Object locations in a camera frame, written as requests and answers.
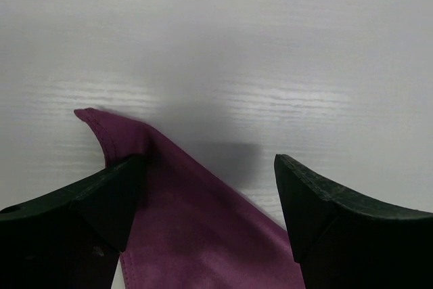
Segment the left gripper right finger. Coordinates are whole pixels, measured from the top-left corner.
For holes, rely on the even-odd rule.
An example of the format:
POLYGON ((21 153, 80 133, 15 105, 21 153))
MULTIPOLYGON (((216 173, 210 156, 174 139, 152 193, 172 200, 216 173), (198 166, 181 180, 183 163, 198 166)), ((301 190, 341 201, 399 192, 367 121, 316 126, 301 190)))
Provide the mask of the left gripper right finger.
POLYGON ((376 200, 285 154, 275 178, 307 288, 431 288, 432 214, 376 200))

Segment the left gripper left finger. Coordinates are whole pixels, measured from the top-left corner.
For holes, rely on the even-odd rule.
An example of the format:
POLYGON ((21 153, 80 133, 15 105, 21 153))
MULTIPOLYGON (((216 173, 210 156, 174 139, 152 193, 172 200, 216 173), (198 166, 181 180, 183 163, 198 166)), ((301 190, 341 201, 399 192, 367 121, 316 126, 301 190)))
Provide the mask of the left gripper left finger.
POLYGON ((1 210, 2 288, 110 288, 145 177, 131 155, 1 210))

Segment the purple cloth napkin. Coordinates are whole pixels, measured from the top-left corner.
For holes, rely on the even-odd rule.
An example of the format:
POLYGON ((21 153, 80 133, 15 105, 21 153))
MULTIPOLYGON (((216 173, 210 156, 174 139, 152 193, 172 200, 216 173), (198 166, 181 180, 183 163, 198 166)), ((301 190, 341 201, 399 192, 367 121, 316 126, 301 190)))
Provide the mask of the purple cloth napkin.
POLYGON ((75 115, 107 166, 143 154, 144 187, 127 249, 127 288, 303 288, 287 232, 157 129, 94 108, 75 115))

